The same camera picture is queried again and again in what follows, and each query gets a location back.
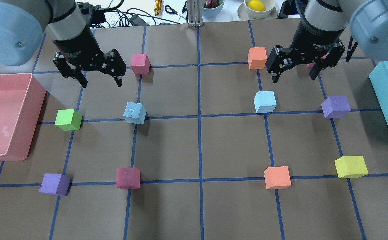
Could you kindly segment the black gripper cyan side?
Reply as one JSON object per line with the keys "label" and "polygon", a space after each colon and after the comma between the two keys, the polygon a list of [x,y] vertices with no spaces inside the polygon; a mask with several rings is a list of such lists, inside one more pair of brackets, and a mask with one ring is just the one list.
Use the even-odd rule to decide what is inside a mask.
{"label": "black gripper cyan side", "polygon": [[[292,44],[288,48],[275,45],[268,56],[266,69],[273,83],[278,82],[284,71],[300,64],[316,63],[309,72],[311,80],[315,80],[321,70],[335,67],[345,51],[339,39],[344,30],[325,31],[308,22],[300,22]],[[328,56],[322,60],[322,56],[327,53]]]}

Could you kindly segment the robot arm near cyan bin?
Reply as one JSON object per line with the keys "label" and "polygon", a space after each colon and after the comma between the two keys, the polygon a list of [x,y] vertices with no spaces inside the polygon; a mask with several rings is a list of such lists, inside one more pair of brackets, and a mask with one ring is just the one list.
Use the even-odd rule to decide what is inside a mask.
{"label": "robot arm near cyan bin", "polygon": [[[49,0],[52,11],[46,31],[58,49],[53,63],[65,78],[74,78],[87,86],[83,70],[97,70],[112,76],[122,85],[126,64],[117,50],[103,53],[89,29],[90,17],[84,18],[73,0]],[[302,7],[295,1],[300,23],[288,48],[275,45],[265,63],[274,83],[281,74],[299,64],[315,65],[310,78],[316,79],[321,70],[334,67],[345,47],[339,37],[350,27],[355,45],[366,56],[388,61],[388,0],[310,0]]]}

